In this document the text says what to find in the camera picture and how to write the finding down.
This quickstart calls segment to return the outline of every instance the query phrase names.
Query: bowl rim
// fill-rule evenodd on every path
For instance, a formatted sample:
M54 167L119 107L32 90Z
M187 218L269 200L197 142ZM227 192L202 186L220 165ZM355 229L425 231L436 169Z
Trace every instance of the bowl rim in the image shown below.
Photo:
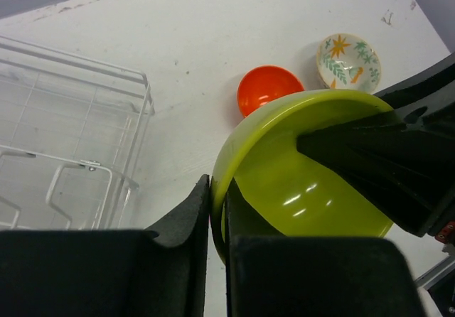
M277 65L260 65L260 66L257 66L251 70L249 70L248 72L245 73L245 75L242 77L241 81L239 82L239 85L237 87L237 106L240 110L240 113L242 113L242 116L244 118L248 117L251 113L253 113L254 111L256 111L258 108L256 108L254 111L250 112L249 114L245 114L242 110L242 105L240 105L240 88L242 87L242 85L245 83L245 80L254 72L257 72L258 70L261 70L261 69L264 69L264 68L274 68L276 70L280 70L280 71L284 71L284 73L286 73L287 75L290 75L294 80L297 81L297 83L300 85L301 87L301 90L298 91L298 92L303 92L305 90L305 87L304 87L304 84L300 81L300 79L293 73L291 72L290 70L287 70L286 68L283 68L281 66L277 66Z
M350 37L353 37L354 39L357 39L357 40L360 40L360 41L363 41L367 44L367 46L369 47L369 49L371 49L374 54L376 54L376 58L378 59L378 65L379 65L379 69L380 69L380 73L379 73L379 79L378 79L378 82L376 82L376 85L374 86L374 88L368 93L368 94L372 94L374 93L374 91L376 91L376 89L378 88L380 82L381 82L381 78L382 78L382 64L381 64L381 59L379 57L379 55L376 53L376 49L374 49L371 44L366 41L364 38L361 38L360 36L356 35L356 34L352 34L352 33L334 33L334 34L331 34L331 35L328 35L326 36L325 38L323 38L321 40L321 42L318 44L318 48L316 50L316 67L318 68L318 74L319 74L319 77L321 78L323 84L325 86L327 86L327 88L330 88L330 84L328 83L328 81L326 81L326 79L324 79L324 76L321 72L321 66L319 65L319 58L321 57L320 54L319 54L319 50L321 48L321 46L323 45L324 41L326 41L328 38L332 37L332 36L337 36L337 35L345 35L345 36L350 36ZM356 89L349 89L349 88L342 88L340 90L356 90Z
M242 163L247 153L252 147L274 126L280 123L283 119L308 105L318 104L327 100L355 100L364 104L369 104L371 107L376 107L379 112L388 112L393 108L380 98L357 90L314 90L297 92L292 95L287 95L277 100L270 102L267 107L257 109L248 118L240 122L236 129L229 135L220 153L217 156L215 166L212 172L210 182L210 224L212 225L212 234L215 247L224 261L225 256L225 241L222 236L223 208L225 205L225 196L228 192L230 182L234 178L238 166ZM238 129L241 124L246 126L246 129ZM232 152L233 144L239 144L235 153Z

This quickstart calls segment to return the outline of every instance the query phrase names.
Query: red object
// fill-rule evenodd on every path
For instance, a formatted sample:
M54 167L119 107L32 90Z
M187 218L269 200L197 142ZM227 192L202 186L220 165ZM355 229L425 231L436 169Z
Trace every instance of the red object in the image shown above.
M237 103L246 117L272 100L303 90L299 79L288 70L271 65L260 66L243 77L237 91Z
M455 231L455 221L449 222L443 229L436 234L434 239L442 242L443 244L447 244L449 242L449 235Z

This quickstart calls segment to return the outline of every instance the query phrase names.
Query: bowl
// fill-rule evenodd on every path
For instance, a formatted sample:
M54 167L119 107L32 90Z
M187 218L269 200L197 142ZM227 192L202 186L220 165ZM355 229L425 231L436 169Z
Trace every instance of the bowl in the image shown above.
M224 201L231 180L245 200L285 235L383 236L392 222L333 171L300 154L296 138L392 110L355 90L287 95L243 119L213 169L210 221L224 259Z
M288 70L265 65L249 71L243 77L237 90L237 103L246 117L272 100L303 90L299 79Z
M316 63L326 88L373 93L379 85L379 57L357 36L342 33L325 38L318 47Z

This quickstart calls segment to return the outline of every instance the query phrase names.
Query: dish rack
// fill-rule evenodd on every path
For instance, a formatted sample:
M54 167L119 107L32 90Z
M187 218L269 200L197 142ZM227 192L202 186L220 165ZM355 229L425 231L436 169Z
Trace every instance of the dish rack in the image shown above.
M127 227L144 73L0 36L0 230Z

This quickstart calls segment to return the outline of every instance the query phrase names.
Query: orange star-shaped flower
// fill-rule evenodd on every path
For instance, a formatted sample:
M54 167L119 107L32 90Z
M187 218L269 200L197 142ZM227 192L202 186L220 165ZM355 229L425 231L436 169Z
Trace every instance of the orange star-shaped flower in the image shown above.
M338 35L338 40L333 39L333 48L329 50L329 52L332 52L332 59L335 55L337 58L339 58L340 52L344 54L344 48L350 45L350 43L344 43L344 41L346 41L346 38L341 40L341 35Z

